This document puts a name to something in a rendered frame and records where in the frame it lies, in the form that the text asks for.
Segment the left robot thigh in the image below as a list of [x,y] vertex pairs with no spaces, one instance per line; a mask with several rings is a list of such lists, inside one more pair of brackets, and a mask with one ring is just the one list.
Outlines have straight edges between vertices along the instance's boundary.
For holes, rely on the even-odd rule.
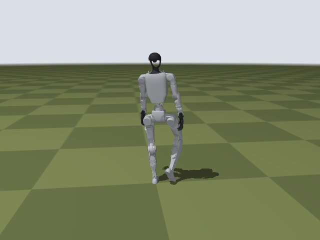
[[149,146],[150,154],[154,154],[157,152],[157,148],[155,145],[155,126],[154,122],[152,121],[152,114],[148,114],[143,118],[143,124],[145,126],[145,132],[147,136],[147,142]]

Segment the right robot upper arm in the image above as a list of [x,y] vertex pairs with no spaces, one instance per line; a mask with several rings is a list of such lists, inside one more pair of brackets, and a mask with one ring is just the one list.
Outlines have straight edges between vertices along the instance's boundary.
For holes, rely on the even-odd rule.
[[172,91],[172,94],[171,94],[172,98],[177,99],[178,98],[178,95],[177,95],[178,87],[177,87],[175,75],[173,73],[165,73],[165,76],[166,76],[166,79],[168,81],[170,81],[169,85],[170,85],[170,89]]

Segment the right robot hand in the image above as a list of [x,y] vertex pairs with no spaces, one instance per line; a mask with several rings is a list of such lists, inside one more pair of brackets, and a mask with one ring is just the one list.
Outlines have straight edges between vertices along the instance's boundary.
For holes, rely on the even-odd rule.
[[180,113],[179,113],[179,116],[178,116],[178,118],[179,118],[179,123],[178,123],[178,124],[180,124],[180,127],[177,128],[178,131],[181,131],[181,130],[183,129],[183,124],[184,124],[183,117],[184,117],[184,116],[183,116],[183,113],[180,112]]

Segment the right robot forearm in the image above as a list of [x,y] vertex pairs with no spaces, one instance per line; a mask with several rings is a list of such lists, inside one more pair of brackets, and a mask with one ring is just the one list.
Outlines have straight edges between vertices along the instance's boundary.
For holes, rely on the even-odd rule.
[[177,99],[174,101],[174,103],[175,103],[177,115],[179,116],[179,113],[182,113],[182,115],[184,115],[184,113],[182,111],[183,108],[182,108],[182,104],[181,104],[181,95],[179,92],[177,92]]

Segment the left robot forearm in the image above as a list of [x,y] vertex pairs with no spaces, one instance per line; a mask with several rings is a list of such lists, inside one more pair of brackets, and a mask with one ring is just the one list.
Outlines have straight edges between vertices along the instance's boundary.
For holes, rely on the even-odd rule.
[[140,93],[140,107],[141,107],[141,112],[145,111],[145,113],[147,112],[147,103],[146,103],[147,99],[146,98],[141,98],[141,93]]

